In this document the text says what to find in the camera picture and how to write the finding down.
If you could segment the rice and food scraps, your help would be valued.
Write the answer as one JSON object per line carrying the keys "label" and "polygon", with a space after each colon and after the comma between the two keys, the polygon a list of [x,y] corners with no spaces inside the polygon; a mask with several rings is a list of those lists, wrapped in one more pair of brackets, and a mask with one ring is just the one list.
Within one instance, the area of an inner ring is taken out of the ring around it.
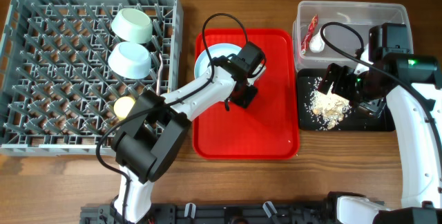
{"label": "rice and food scraps", "polygon": [[329,89],[327,94],[318,91],[319,84],[322,82],[320,77],[316,78],[308,85],[313,86],[311,93],[308,93],[304,103],[307,115],[313,118],[314,124],[319,124],[318,131],[328,131],[342,122],[351,111],[349,101],[343,97],[333,94]]}

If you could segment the white napkin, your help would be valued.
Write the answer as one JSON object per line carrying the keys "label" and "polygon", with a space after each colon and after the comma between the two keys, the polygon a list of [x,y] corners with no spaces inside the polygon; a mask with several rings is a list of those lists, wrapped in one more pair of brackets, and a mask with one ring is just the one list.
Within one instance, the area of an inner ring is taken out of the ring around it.
{"label": "white napkin", "polygon": [[313,53],[321,53],[325,49],[325,42],[318,31],[309,42],[309,49]]}

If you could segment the red sauce packet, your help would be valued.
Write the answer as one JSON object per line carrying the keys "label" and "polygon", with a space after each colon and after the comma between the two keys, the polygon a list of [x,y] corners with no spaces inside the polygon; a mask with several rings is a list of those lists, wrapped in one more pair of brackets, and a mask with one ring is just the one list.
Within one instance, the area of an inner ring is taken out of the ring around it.
{"label": "red sauce packet", "polygon": [[312,20],[308,26],[307,33],[301,41],[300,47],[301,47],[301,53],[303,55],[307,52],[307,48],[308,48],[309,43],[314,35],[314,31],[315,31],[317,25],[318,25],[318,15],[314,15],[314,17],[312,18]]}

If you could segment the light blue plate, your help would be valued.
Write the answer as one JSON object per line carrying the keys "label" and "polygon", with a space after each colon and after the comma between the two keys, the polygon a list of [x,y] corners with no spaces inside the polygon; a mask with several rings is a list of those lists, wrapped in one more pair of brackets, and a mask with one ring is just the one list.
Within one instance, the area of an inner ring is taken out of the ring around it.
{"label": "light blue plate", "polygon": [[[214,59],[215,57],[228,56],[230,54],[237,55],[241,50],[241,47],[235,44],[221,43],[209,46],[209,52]],[[202,51],[198,58],[196,59],[194,66],[194,78],[197,79],[199,76],[203,75],[207,68],[209,67],[209,58],[207,52]],[[260,64],[253,74],[257,73],[256,76],[247,79],[249,85],[254,85],[255,81],[260,78],[260,76],[266,71],[267,67],[264,64]]]}

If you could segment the white plastic fork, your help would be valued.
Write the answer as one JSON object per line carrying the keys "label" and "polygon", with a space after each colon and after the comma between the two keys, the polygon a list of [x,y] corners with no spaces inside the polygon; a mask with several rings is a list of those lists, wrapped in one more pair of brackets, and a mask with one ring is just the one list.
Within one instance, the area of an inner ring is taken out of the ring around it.
{"label": "white plastic fork", "polygon": [[161,53],[159,53],[158,58],[160,61],[160,65],[158,66],[158,70],[157,70],[157,82],[156,82],[155,92],[157,95],[161,95],[161,77],[162,77],[162,71],[164,68],[164,60],[163,60]]}

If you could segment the light blue small bowl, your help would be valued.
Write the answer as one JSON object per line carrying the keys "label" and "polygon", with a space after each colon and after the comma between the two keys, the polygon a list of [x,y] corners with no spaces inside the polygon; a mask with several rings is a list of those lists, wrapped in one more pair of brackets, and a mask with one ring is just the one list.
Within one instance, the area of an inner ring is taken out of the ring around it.
{"label": "light blue small bowl", "polygon": [[108,65],[121,77],[140,80],[150,73],[150,53],[141,44],[123,41],[114,47]]}

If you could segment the yellow plastic cup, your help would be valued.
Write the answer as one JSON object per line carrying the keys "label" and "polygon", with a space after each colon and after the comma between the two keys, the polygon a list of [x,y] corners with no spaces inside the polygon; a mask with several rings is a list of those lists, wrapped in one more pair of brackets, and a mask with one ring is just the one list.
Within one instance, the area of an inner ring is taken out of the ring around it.
{"label": "yellow plastic cup", "polygon": [[132,97],[124,96],[115,101],[113,111],[118,120],[124,120],[135,104]]}

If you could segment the green bowl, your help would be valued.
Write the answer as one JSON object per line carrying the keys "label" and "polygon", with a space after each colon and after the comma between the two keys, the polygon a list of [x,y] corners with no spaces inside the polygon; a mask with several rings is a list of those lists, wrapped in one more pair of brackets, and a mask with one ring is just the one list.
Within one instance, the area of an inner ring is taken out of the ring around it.
{"label": "green bowl", "polygon": [[111,30],[121,39],[137,44],[150,42],[153,22],[141,10],[122,8],[110,24]]}

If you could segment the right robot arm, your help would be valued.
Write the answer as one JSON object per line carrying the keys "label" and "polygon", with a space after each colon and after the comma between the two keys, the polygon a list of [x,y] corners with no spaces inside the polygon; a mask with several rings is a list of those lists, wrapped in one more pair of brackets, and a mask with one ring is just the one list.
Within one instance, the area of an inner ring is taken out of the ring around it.
{"label": "right robot arm", "polygon": [[392,114],[403,174],[401,208],[390,210],[360,194],[331,192],[322,218],[333,223],[441,222],[441,67],[437,58],[415,55],[404,24],[369,30],[366,44],[350,55],[355,69],[332,63],[318,87],[355,106],[377,99]]}

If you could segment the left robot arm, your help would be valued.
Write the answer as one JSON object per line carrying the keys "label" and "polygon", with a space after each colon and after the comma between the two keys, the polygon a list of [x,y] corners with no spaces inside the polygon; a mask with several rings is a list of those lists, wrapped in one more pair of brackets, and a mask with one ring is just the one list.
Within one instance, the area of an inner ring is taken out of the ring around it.
{"label": "left robot arm", "polygon": [[247,108],[265,70],[265,54],[248,41],[237,54],[210,59],[205,74],[171,93],[141,94],[111,141],[122,176],[114,216],[139,223],[151,208],[153,184],[175,160],[192,122],[218,102]]}

